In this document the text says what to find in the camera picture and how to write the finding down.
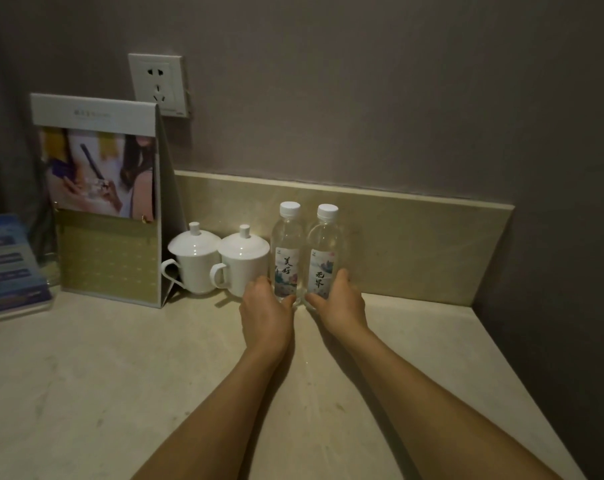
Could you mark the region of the person's right hand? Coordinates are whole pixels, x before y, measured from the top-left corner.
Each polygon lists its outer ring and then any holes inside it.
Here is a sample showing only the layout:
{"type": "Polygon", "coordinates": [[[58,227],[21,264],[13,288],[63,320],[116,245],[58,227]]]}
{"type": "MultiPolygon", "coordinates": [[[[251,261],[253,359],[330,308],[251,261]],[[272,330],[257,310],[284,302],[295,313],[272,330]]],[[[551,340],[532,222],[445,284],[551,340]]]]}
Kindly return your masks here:
{"type": "Polygon", "coordinates": [[[341,343],[351,343],[369,331],[364,299],[345,268],[335,275],[327,300],[324,310],[315,311],[324,327],[341,343]]]}

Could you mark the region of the clear acrylic sign holder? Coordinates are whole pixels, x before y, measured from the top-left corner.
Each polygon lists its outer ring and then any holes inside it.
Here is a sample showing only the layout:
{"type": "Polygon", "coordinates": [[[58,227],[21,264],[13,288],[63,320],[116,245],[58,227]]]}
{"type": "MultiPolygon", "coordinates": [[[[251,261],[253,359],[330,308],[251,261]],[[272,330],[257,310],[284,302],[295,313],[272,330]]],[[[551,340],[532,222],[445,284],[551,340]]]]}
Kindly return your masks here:
{"type": "Polygon", "coordinates": [[[43,191],[34,204],[28,225],[28,238],[40,272],[50,289],[58,289],[61,271],[58,256],[58,238],[54,208],[49,195],[43,191]]]}

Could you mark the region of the white wall power socket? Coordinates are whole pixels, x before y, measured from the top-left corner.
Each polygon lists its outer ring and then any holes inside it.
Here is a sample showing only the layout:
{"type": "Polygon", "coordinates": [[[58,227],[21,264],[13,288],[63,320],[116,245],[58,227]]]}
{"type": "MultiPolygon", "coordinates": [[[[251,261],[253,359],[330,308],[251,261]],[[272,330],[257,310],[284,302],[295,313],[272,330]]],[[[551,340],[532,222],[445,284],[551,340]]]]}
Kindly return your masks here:
{"type": "Polygon", "coordinates": [[[189,91],[181,55],[128,54],[136,100],[157,104],[162,116],[189,118],[189,91]]]}

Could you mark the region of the person's right forearm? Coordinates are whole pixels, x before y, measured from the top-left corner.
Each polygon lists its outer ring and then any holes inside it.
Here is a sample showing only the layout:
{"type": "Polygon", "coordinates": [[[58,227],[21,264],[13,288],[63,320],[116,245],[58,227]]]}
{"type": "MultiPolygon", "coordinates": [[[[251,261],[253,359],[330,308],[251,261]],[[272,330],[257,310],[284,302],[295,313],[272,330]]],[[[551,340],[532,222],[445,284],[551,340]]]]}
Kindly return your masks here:
{"type": "Polygon", "coordinates": [[[333,334],[353,357],[423,480],[561,480],[368,328],[348,325],[333,334]]]}

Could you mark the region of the standing paper display card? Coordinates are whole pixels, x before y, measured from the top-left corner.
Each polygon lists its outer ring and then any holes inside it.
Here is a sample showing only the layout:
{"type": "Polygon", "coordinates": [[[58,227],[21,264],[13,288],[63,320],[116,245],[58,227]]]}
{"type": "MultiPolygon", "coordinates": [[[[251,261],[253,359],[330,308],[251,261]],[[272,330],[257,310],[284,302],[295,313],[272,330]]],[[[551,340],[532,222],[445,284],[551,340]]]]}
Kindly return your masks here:
{"type": "Polygon", "coordinates": [[[31,93],[61,288],[161,308],[187,229],[158,103],[31,93]]]}

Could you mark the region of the person's left forearm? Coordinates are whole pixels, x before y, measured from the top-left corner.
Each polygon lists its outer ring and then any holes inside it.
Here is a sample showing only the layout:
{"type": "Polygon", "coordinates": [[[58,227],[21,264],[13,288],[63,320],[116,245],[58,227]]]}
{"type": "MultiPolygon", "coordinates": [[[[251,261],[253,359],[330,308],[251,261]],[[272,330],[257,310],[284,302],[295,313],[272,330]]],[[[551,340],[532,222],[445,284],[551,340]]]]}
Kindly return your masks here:
{"type": "Polygon", "coordinates": [[[267,387],[288,348],[248,346],[131,480],[237,480],[267,387]]]}

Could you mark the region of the blue printed brochure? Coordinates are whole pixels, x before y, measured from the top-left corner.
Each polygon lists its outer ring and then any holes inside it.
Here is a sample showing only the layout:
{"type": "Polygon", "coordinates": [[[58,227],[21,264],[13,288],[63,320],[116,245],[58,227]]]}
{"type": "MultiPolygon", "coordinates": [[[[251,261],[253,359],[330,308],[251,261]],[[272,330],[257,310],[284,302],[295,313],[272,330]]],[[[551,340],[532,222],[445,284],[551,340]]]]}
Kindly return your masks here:
{"type": "Polygon", "coordinates": [[[0,214],[0,321],[50,309],[53,296],[14,214],[0,214]]]}

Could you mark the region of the white ceramic cup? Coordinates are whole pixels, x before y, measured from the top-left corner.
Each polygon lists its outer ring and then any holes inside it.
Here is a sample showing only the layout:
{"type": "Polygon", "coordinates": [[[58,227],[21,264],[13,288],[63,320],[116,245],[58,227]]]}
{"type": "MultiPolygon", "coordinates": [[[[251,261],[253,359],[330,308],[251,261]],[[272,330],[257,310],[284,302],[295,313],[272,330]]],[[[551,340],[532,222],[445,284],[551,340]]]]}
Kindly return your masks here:
{"type": "Polygon", "coordinates": [[[268,256],[233,258],[222,255],[213,265],[209,279],[214,288],[225,289],[236,298],[242,298],[249,282],[268,274],[268,256]]]}
{"type": "Polygon", "coordinates": [[[217,251],[205,255],[175,256],[162,262],[161,273],[183,290],[198,296],[206,295],[217,290],[210,272],[220,262],[217,251]]]}

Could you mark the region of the clear water bottle red-marked label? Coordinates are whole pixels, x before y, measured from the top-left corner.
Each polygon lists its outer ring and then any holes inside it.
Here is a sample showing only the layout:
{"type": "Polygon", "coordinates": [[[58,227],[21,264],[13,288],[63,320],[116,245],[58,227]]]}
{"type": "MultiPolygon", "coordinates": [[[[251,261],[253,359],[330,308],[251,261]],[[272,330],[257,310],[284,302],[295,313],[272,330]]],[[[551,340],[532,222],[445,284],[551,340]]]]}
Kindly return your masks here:
{"type": "Polygon", "coordinates": [[[307,300],[306,295],[312,293],[327,299],[340,268],[344,236],[338,224],[338,211],[338,206],[334,204],[320,204],[317,208],[317,221],[306,238],[303,302],[311,313],[316,312],[316,308],[307,300]]]}

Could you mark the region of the clear water bottle blue label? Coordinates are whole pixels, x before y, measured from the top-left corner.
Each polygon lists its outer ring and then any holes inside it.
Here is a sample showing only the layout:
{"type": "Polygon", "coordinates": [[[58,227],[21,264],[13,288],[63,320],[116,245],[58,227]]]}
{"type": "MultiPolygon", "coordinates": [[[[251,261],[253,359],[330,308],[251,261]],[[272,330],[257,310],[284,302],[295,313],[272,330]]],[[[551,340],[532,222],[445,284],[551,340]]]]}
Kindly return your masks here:
{"type": "Polygon", "coordinates": [[[271,232],[271,258],[269,265],[274,294],[279,301],[289,296],[300,302],[301,254],[305,241],[300,220],[301,205],[295,201],[280,204],[280,217],[271,232]]]}

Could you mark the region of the person's left hand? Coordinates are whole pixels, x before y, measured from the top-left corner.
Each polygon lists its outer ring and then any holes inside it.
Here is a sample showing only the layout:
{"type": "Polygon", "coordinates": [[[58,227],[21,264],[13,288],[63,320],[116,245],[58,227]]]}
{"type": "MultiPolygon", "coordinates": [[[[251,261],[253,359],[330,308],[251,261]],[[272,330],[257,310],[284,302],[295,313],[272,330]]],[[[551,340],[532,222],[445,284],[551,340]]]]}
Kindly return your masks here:
{"type": "Polygon", "coordinates": [[[247,348],[279,363],[293,336],[293,309],[276,301],[271,282],[260,276],[247,285],[240,304],[242,333],[247,348]]]}

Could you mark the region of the white ceramic cup lid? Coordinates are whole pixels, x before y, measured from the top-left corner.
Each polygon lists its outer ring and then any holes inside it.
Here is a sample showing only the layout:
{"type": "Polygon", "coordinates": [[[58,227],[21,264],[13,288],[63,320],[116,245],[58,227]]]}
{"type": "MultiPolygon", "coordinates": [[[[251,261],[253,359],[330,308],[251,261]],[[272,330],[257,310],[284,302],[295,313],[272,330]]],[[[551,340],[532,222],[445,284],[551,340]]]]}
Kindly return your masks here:
{"type": "Polygon", "coordinates": [[[251,233],[249,224],[242,224],[239,231],[220,240],[218,252],[222,257],[236,260],[254,260],[270,254],[269,243],[251,233]]]}
{"type": "Polygon", "coordinates": [[[189,229],[173,238],[168,250],[176,257],[204,256],[218,251],[221,238],[202,230],[199,222],[189,223],[189,229]]]}

